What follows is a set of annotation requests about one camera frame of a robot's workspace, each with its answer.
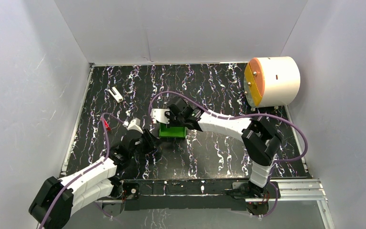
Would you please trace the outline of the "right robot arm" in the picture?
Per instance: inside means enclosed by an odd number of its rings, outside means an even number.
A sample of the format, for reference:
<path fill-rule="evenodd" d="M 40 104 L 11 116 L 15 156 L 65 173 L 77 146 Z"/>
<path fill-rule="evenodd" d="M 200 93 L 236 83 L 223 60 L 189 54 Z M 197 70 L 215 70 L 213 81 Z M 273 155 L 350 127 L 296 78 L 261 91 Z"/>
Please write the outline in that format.
<path fill-rule="evenodd" d="M 260 198 L 267 193 L 268 177 L 282 137 L 265 117 L 234 119 L 204 108 L 193 108 L 180 97 L 174 98 L 162 114 L 174 126 L 219 133 L 241 141 L 253 162 L 248 181 L 250 195 Z"/>

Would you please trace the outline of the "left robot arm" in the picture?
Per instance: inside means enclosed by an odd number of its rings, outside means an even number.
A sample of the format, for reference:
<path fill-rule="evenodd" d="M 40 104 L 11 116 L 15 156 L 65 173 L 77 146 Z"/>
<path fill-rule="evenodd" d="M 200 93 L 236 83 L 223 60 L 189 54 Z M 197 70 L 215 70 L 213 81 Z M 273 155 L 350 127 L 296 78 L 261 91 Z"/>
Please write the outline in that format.
<path fill-rule="evenodd" d="M 41 229 L 61 229 L 86 205 L 104 197 L 124 197 L 126 191 L 117 176 L 136 154 L 150 153 L 158 145 L 159 139 L 148 129 L 128 130 L 98 161 L 72 175 L 46 179 L 28 209 L 29 214 Z"/>

